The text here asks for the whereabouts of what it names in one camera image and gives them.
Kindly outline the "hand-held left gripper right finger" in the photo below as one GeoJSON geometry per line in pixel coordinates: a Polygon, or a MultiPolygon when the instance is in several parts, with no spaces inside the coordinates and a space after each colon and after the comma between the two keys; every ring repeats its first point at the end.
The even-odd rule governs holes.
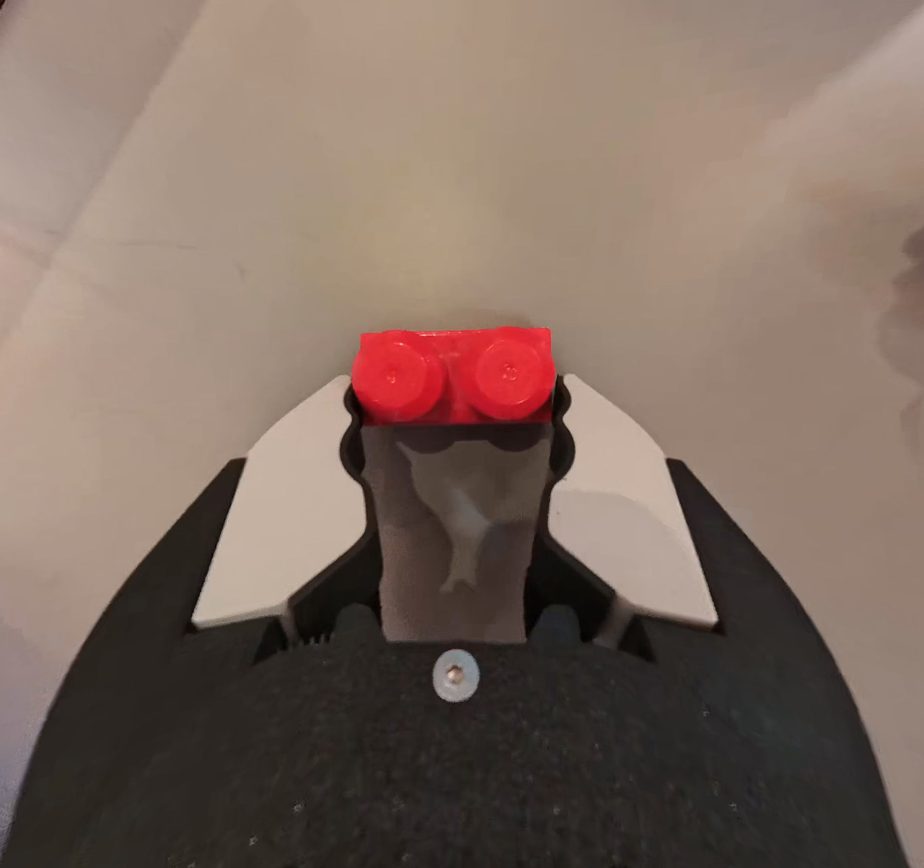
{"type": "Polygon", "coordinates": [[[720,618],[668,458],[577,375],[557,379],[531,559],[526,635],[569,608],[583,643],[620,643],[637,619],[714,631],[720,618]]]}

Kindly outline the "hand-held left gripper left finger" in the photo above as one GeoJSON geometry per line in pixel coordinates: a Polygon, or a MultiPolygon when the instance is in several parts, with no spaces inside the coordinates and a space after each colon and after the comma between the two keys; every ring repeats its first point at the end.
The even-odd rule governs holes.
{"type": "Polygon", "coordinates": [[[197,630],[272,618],[309,643],[332,635],[352,606],[380,627],[361,427],[350,380],[337,376],[250,448],[192,613],[197,630]]]}

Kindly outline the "red two-stud toy block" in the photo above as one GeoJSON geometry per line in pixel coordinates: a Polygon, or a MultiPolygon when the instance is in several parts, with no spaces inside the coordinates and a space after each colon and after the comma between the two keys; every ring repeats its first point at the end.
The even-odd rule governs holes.
{"type": "Polygon", "coordinates": [[[546,327],[364,333],[351,371],[379,426],[548,423],[556,382],[546,327]]]}

